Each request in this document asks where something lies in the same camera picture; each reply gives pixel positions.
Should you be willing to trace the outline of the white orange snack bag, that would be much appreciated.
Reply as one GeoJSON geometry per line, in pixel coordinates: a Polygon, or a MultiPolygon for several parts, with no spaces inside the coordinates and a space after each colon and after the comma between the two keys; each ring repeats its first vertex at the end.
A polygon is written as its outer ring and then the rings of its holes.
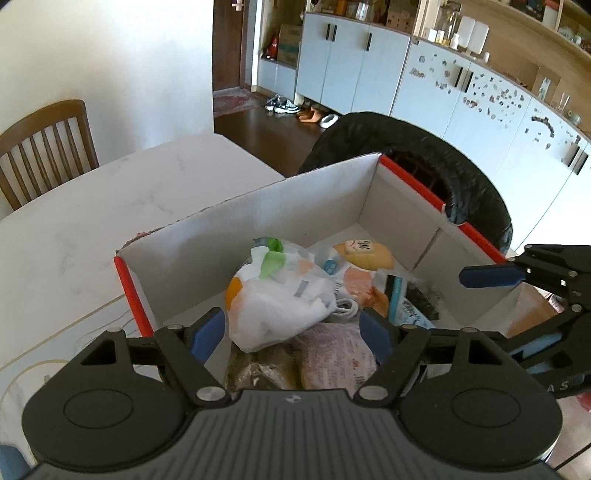
{"type": "Polygon", "coordinates": [[[403,318],[409,274],[394,259],[392,270],[365,270],[346,261],[334,245],[319,248],[315,262],[335,282],[337,307],[331,315],[335,322],[353,322],[363,309],[370,308],[393,324],[403,318]]]}

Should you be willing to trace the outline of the brown wooden chair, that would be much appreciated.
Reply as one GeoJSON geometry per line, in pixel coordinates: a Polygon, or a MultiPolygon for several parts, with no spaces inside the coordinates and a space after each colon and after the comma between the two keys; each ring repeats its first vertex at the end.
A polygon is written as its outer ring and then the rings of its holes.
{"type": "Polygon", "coordinates": [[[86,105],[79,99],[43,107],[1,134],[1,198],[16,211],[99,167],[86,105]]]}

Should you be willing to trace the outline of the brown entrance door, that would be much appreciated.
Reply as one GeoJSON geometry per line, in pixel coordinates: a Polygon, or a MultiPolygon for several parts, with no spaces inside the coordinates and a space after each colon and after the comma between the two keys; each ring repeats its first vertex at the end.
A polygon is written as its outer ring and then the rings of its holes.
{"type": "Polygon", "coordinates": [[[248,1],[214,0],[212,27],[212,90],[243,85],[248,1]]]}

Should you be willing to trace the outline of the silver brown snack packet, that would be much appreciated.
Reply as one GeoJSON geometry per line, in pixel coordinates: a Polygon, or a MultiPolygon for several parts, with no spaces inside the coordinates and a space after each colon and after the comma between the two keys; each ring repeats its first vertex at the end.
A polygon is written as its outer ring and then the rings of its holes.
{"type": "Polygon", "coordinates": [[[299,390],[301,380],[293,347],[283,343],[245,353],[232,344],[225,387],[230,392],[245,389],[299,390]]]}

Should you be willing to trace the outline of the black padded chair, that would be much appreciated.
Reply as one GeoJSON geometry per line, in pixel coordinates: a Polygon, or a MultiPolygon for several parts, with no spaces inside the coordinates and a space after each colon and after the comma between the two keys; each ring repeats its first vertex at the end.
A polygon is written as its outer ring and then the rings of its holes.
{"type": "Polygon", "coordinates": [[[298,172],[372,153],[386,155],[434,193],[452,223],[472,225],[508,252],[512,219],[491,180],[455,147],[412,123],[374,112],[346,114],[318,137],[298,172]]]}

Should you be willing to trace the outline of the pink patterned snack bag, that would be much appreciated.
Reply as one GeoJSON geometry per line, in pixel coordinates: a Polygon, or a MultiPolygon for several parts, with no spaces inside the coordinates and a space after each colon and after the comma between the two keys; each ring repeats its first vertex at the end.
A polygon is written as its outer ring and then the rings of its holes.
{"type": "Polygon", "coordinates": [[[378,368],[355,323],[318,323],[291,344],[304,390],[343,389],[353,397],[378,368]]]}

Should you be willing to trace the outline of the white wall cabinet unit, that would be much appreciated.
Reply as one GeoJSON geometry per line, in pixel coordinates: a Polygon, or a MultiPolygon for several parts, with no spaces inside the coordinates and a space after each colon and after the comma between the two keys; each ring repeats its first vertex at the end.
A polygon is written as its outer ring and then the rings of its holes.
{"type": "Polygon", "coordinates": [[[335,112],[372,111],[447,141],[505,201],[512,248],[590,240],[590,137],[534,94],[477,61],[378,25],[307,13],[280,28],[259,86],[335,112]]]}

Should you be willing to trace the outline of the white tissue pack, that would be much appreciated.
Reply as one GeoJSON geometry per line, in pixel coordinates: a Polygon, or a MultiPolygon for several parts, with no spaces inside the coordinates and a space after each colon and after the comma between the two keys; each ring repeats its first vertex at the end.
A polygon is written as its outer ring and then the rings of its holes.
{"type": "Polygon", "coordinates": [[[253,240],[224,295],[229,338],[253,353],[315,326],[337,309],[335,281],[315,255],[276,237],[253,240]]]}

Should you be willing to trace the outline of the red cardboard box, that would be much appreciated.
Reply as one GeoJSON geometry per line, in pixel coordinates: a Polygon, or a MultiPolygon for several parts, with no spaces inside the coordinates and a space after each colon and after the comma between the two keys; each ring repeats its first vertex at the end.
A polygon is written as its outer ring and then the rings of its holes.
{"type": "Polygon", "coordinates": [[[137,237],[114,262],[139,331],[190,324],[224,304],[224,291],[260,236],[311,247],[363,238],[439,296],[444,325],[514,336],[550,319],[532,286],[468,289],[469,265],[502,255],[468,224],[455,225],[427,189],[393,161],[370,154],[260,188],[137,237]]]}

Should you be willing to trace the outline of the dark seaweed packet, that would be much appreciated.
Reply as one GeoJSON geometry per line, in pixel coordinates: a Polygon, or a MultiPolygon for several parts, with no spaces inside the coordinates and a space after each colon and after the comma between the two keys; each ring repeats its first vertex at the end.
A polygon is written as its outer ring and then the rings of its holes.
{"type": "Polygon", "coordinates": [[[434,322],[441,319],[442,301],[429,288],[423,289],[415,283],[408,283],[406,298],[428,320],[434,322]]]}

